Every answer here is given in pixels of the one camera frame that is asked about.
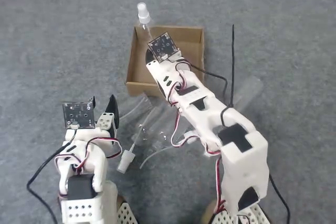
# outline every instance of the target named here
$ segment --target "cardboard box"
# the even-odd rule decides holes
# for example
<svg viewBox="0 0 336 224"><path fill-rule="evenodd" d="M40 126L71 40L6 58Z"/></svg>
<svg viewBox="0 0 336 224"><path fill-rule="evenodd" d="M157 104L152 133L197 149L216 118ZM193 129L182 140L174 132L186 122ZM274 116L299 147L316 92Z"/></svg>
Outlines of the cardboard box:
<svg viewBox="0 0 336 224"><path fill-rule="evenodd" d="M154 36L159 36L166 31L172 37L176 46L181 50L182 56L193 65L204 69L203 28L181 26L157 26L152 28L152 34ZM144 92L146 95L161 97L162 94L145 64L145 53L147 48L147 41L144 40L143 31L139 27L135 27L126 86L129 95L139 95ZM192 70L203 82L204 74L195 69Z"/></svg>

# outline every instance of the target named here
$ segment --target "gray carpet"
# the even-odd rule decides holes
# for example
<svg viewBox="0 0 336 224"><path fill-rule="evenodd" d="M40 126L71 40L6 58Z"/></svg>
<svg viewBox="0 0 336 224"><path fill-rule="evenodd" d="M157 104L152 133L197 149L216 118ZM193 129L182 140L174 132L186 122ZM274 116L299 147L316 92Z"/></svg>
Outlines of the gray carpet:
<svg viewBox="0 0 336 224"><path fill-rule="evenodd" d="M268 164L292 223L335 223L336 0L0 0L0 223L51 223L26 182L62 143L60 101L94 94L102 110L112 92L127 100L140 1L157 23L204 26L206 69L228 78L235 24L237 88L248 76L264 82L245 114L268 140ZM220 80L206 82L220 94ZM108 171L140 223L197 222L215 198L214 160L196 143L139 170L142 151L135 149L125 175L117 160ZM33 188L60 221L57 185L50 164ZM285 223L272 187L261 205Z"/></svg>

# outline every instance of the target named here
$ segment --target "clear plastic bottle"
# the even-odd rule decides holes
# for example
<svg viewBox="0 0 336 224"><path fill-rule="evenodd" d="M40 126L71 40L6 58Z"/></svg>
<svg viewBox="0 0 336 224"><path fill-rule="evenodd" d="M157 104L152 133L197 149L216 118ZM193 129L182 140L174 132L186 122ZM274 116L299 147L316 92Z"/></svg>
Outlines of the clear plastic bottle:
<svg viewBox="0 0 336 224"><path fill-rule="evenodd" d="M147 6L144 2L138 3L138 18L137 33L140 40L151 41L155 37L153 35L152 28L154 27L154 21L151 19Z"/></svg>

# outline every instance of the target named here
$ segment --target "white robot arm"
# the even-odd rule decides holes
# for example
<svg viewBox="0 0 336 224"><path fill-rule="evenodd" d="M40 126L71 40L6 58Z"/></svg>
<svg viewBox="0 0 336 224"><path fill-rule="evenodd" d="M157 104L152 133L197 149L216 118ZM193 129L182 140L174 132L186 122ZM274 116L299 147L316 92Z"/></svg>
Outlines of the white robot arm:
<svg viewBox="0 0 336 224"><path fill-rule="evenodd" d="M191 72L168 33L149 43L146 66L165 99L195 128L208 154L224 166L222 196L233 216L266 196L267 141L242 114L218 100Z"/></svg>
<svg viewBox="0 0 336 224"><path fill-rule="evenodd" d="M115 138L119 126L118 106L111 96L106 111L96 123L93 107L92 101L63 103L68 129L63 146L68 145L54 159L60 174L59 198L63 223L116 224L120 216L117 187L113 182L106 181L107 158L122 153L121 145ZM132 223L136 223L131 210L127 212L128 218L130 215L133 217Z"/></svg>

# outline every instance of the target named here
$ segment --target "bottle cap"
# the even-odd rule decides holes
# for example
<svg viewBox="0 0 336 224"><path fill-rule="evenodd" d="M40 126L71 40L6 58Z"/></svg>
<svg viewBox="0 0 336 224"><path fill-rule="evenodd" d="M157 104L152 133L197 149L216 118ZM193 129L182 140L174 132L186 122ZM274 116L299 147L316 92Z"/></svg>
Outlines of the bottle cap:
<svg viewBox="0 0 336 224"><path fill-rule="evenodd" d="M148 24L151 21L151 17L149 16L149 12L147 10L147 6L145 3L138 3L138 17L139 21L142 24Z"/></svg>

